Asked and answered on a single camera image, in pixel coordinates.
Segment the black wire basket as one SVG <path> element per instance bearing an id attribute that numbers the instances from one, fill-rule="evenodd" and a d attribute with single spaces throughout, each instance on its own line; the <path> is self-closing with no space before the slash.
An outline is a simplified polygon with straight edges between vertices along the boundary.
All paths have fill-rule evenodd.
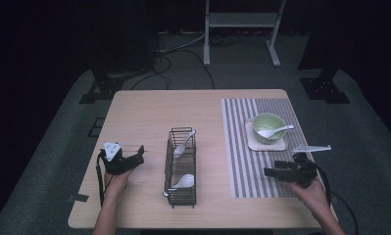
<path id="1" fill-rule="evenodd" d="M 169 139 L 167 142 L 167 153 L 165 162 L 165 183 L 166 186 L 171 182 L 173 176 L 178 176 L 186 173 L 191 173 L 195 176 L 195 186 L 193 194 L 186 198 L 166 197 L 172 208 L 176 206 L 190 206 L 194 207 L 197 203 L 196 198 L 196 163 L 197 163 L 197 147 L 196 147 L 196 133 L 190 138 L 186 144 L 184 153 L 179 157 L 173 156 L 173 150 L 182 143 L 187 134 L 194 128 L 192 127 L 175 127 L 169 132 Z"/>

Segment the striped grey placemat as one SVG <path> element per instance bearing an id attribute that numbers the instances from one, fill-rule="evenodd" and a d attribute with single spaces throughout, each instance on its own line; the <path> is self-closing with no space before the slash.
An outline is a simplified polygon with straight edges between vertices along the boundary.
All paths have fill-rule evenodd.
<path id="1" fill-rule="evenodd" d="M 234 198 L 291 198 L 294 193 L 277 179 L 265 176 L 264 168 L 274 161 L 291 162 L 293 149 L 305 146 L 294 109 L 287 98 L 230 98 L 221 101 L 222 119 L 229 167 L 231 196 Z M 245 121 L 262 113 L 281 117 L 294 128 L 287 131 L 288 147 L 284 151 L 253 151 L 248 147 Z"/>

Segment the green bowl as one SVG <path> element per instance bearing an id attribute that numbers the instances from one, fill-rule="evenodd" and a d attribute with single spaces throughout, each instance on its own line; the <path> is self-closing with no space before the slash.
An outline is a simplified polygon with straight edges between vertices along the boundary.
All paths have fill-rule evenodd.
<path id="1" fill-rule="evenodd" d="M 263 137 L 259 134 L 260 131 L 277 129 L 285 125 L 286 123 L 281 117 L 271 113 L 262 113 L 253 118 L 254 135 L 263 144 L 275 143 L 286 134 L 286 130 L 278 131 L 271 137 Z"/>

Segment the black stand base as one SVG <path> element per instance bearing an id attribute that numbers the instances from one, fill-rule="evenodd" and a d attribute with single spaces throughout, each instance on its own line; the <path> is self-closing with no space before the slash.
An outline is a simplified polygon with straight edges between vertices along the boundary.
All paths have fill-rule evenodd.
<path id="1" fill-rule="evenodd" d="M 79 100 L 80 104 L 93 104 L 98 100 L 112 100 L 116 92 L 123 86 L 120 76 L 108 72 L 105 69 L 91 69 L 94 77 L 93 83 L 87 93 Z"/>
<path id="2" fill-rule="evenodd" d="M 325 68 L 317 77 L 301 77 L 300 82 L 310 100 L 323 100 L 327 104 L 349 104 L 344 92 L 333 81 L 338 68 Z"/>

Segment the person's right hand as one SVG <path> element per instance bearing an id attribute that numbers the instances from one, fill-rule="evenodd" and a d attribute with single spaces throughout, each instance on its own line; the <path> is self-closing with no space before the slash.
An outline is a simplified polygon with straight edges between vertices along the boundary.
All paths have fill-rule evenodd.
<path id="1" fill-rule="evenodd" d="M 297 183 L 286 183 L 305 206 L 314 214 L 322 215 L 330 212 L 330 205 L 326 199 L 322 184 L 314 179 L 308 188 L 302 188 Z"/>

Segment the white metal stand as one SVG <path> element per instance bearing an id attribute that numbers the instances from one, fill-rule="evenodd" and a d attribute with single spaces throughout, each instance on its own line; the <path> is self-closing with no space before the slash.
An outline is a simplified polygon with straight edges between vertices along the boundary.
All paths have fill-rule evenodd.
<path id="1" fill-rule="evenodd" d="M 275 67 L 279 67 L 280 61 L 275 51 L 274 44 L 287 0 L 278 1 L 279 6 L 275 13 L 217 13 L 210 10 L 211 0 L 205 0 L 203 64 L 207 67 L 211 64 L 210 31 L 213 28 L 261 27 L 272 29 L 271 38 L 266 41 L 266 46 L 269 51 L 272 64 Z"/>

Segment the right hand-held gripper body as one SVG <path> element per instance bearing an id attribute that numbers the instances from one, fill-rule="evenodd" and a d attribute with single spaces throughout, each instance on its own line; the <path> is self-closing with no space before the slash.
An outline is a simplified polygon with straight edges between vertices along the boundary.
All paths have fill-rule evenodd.
<path id="1" fill-rule="evenodd" d="M 324 171 L 308 157 L 308 153 L 330 151 L 331 147 L 327 146 L 298 146 L 293 149 L 294 163 L 285 171 L 282 181 L 298 183 L 302 188 L 308 188 L 312 181 L 319 176 L 322 184 L 329 186 L 327 176 Z"/>

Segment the white square coaster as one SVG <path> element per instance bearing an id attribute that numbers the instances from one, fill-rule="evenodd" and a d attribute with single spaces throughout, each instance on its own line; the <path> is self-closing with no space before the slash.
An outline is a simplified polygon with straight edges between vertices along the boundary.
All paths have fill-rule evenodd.
<path id="1" fill-rule="evenodd" d="M 273 144 L 259 142 L 254 135 L 253 120 L 251 118 L 245 121 L 245 129 L 248 147 L 253 151 L 284 151 L 288 147 L 286 137 L 282 137 Z"/>

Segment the person's left hand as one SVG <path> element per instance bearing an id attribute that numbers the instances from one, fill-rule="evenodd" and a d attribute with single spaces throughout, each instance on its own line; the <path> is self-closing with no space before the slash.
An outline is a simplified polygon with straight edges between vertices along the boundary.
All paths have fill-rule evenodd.
<path id="1" fill-rule="evenodd" d="M 106 172 L 104 174 L 105 197 L 114 198 L 120 195 L 123 189 L 126 187 L 128 179 L 132 173 L 133 173 L 132 169 L 119 175 L 113 175 Z"/>

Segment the white ceramic spoon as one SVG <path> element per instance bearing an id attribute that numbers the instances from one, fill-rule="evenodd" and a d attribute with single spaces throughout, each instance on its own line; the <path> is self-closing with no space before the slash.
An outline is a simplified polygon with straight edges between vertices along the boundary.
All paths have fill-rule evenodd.
<path id="1" fill-rule="evenodd" d="M 186 198 L 193 194 L 194 186 L 195 176 L 191 173 L 173 176 L 171 182 L 166 186 L 163 196 Z"/>
<path id="2" fill-rule="evenodd" d="M 293 125 L 285 125 L 276 129 L 263 129 L 259 130 L 258 134 L 263 138 L 276 138 L 282 136 L 287 130 L 293 129 Z"/>
<path id="3" fill-rule="evenodd" d="M 196 133 L 195 129 L 192 129 L 186 136 L 185 140 L 180 143 L 174 150 L 173 150 L 173 156 L 175 158 L 179 158 L 185 151 L 186 144 L 190 140 L 190 138 Z"/>

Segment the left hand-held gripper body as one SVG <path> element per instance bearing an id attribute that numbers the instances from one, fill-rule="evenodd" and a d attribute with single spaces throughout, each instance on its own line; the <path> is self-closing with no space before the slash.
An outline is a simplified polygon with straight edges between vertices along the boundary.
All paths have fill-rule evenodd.
<path id="1" fill-rule="evenodd" d="M 103 161 L 109 174 L 119 175 L 133 168 L 135 156 L 125 158 L 122 155 L 122 145 L 118 142 L 104 142 L 98 157 Z"/>

